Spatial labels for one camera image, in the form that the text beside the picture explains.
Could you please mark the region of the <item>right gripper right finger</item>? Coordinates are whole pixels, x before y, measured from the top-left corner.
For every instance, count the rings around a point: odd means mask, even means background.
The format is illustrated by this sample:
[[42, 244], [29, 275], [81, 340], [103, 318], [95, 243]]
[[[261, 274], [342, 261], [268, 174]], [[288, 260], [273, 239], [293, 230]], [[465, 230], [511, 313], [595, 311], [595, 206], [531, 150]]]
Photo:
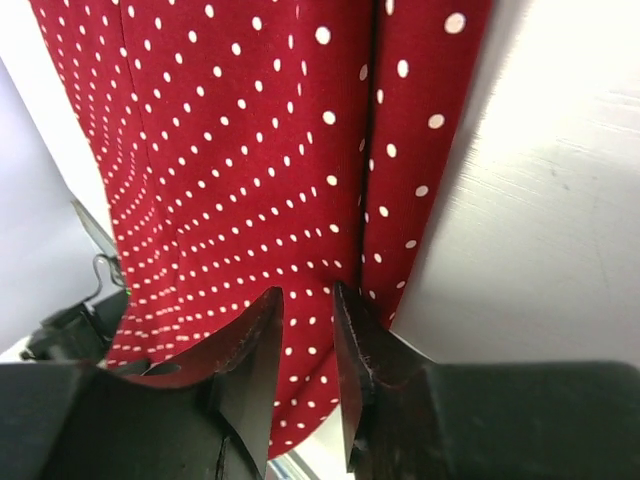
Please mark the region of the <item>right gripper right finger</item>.
[[430, 361], [374, 319], [360, 294], [346, 284], [334, 284], [333, 302], [347, 470], [354, 475], [438, 475]]

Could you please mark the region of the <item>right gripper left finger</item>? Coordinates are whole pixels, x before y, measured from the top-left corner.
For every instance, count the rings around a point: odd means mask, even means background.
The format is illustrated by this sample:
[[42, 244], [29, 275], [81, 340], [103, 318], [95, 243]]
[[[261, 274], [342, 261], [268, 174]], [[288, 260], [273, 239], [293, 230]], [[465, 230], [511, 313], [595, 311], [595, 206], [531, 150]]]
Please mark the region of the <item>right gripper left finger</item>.
[[168, 361], [125, 372], [159, 399], [114, 455], [117, 479], [262, 479], [283, 337], [283, 291]]

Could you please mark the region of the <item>red polka dot skirt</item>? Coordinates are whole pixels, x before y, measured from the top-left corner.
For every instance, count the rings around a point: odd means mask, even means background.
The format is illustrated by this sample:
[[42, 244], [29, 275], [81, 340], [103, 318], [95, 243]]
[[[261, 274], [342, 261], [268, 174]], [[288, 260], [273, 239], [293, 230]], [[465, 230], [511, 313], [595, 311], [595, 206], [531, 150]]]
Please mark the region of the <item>red polka dot skirt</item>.
[[110, 366], [284, 296], [268, 454], [334, 410], [333, 285], [395, 318], [488, 1], [35, 1], [97, 162], [130, 304]]

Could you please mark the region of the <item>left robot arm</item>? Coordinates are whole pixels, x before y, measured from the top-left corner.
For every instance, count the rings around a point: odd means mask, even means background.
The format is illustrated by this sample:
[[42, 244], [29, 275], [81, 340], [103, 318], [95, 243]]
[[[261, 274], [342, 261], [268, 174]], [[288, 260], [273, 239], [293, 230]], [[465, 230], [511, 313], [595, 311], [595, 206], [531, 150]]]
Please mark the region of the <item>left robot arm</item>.
[[126, 312], [126, 290], [98, 300], [82, 301], [40, 322], [26, 347], [24, 361], [76, 361], [100, 363], [105, 357]]

